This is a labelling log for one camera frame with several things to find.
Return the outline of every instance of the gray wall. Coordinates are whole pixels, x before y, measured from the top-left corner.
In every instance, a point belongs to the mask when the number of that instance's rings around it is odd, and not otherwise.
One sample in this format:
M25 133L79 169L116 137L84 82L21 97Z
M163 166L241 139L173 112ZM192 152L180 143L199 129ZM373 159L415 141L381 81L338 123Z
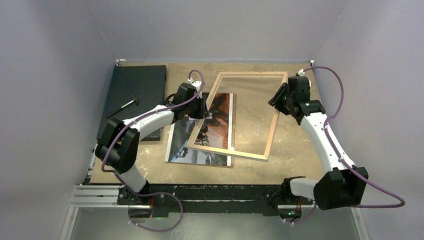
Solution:
M58 239L114 60L83 0L0 3L0 239Z
M373 240L423 239L424 2L350 0L316 59L335 69L345 102L331 124L370 179L403 196L398 209L364 209ZM328 112L340 98L335 78L315 72ZM395 203L367 187L363 203Z
M87 0L115 58L315 59L347 0Z

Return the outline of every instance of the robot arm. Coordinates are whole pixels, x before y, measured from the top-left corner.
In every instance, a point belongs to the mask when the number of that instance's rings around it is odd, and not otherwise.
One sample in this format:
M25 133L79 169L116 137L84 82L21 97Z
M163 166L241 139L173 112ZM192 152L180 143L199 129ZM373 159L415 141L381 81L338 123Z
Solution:
M356 167L336 140L330 125L324 126L326 111L319 100L311 100L310 81L305 76L292 76L268 102L285 115L291 115L302 127L318 154L324 177L317 181L305 177L284 179L286 194L314 200L322 210L355 206L361 202L366 183L358 179L344 166L334 152L325 129L334 140L335 147L343 154L347 164L368 178L364 167Z
M148 114L148 116L139 121L136 119L140 116L123 121L116 118L109 120L100 139L98 139L95 155L99 159L103 160L107 151L111 147L112 141L118 133L126 125L134 122L134 124L132 124L122 135L121 142L116 143L113 146L109 157L106 160L106 165L112 167L119 174L119 177L125 182L125 184L136 193L140 193L148 184L134 164L137 158L139 141L155 130L173 124L186 115L193 119L202 119L208 115L206 99L202 96L201 92L198 97L190 103L176 108L169 108L189 100L196 94L196 92L201 91L200 81L193 82L192 80L189 80L189 82L190 83L182 83L179 86L178 91L173 95L172 101L163 101L149 111L155 113L150 115Z

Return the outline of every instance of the sandy textured surface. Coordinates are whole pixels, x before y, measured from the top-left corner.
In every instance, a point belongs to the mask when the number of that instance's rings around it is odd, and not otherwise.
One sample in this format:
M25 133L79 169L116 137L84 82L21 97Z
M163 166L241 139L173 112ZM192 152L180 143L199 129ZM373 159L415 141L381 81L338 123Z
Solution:
M201 63L201 62L132 62L125 66L163 65L167 67L165 95L174 93L187 80L192 69L200 70L208 92L219 72L288 72L293 76L308 65L296 63ZM311 99L319 99L315 78L311 71L306 76L312 81ZM271 126L272 107L268 100L276 93L281 79L223 79L218 92L237 94L235 149L262 154ZM312 143L296 121L280 114L268 162L233 158L233 168L189 165L165 162L165 151L170 127L162 131L161 141L141 142L136 165L151 183L180 184L281 184L284 178L306 176L319 179L323 169ZM113 174L100 170L100 161L94 165L92 183L117 183Z

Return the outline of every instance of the printed photo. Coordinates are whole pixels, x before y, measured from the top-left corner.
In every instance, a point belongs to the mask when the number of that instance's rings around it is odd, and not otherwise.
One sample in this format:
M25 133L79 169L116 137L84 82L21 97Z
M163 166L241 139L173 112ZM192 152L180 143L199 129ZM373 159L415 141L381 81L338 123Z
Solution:
M232 93L217 93L204 120L195 144L228 149L232 142L234 98ZM226 155L188 149L187 142L196 124L195 119L184 117L171 126L165 162L231 166Z

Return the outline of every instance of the black handle tool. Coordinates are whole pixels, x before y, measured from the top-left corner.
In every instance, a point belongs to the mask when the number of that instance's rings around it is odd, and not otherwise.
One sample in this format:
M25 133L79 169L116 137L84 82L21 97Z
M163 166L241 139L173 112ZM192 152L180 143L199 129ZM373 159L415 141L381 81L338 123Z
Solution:
M108 114L106 114L106 118L108 118L108 119L109 119L109 118L111 118L111 117L115 116L115 114L119 113L122 109L124 109L124 108L128 107L129 105L131 105L131 104L133 104L133 103L135 103L135 104L136 104L136 106L138 106L138 105L139 105L139 100L138 100L138 99L137 99L137 97L136 97L136 96L134 96L134 95L132 95L132 100L131 100L131 101L129 101L129 102L127 102L127 103L125 103L124 105L122 105L122 106L118 107L117 109L115 109L115 110L113 110L113 111L109 112Z

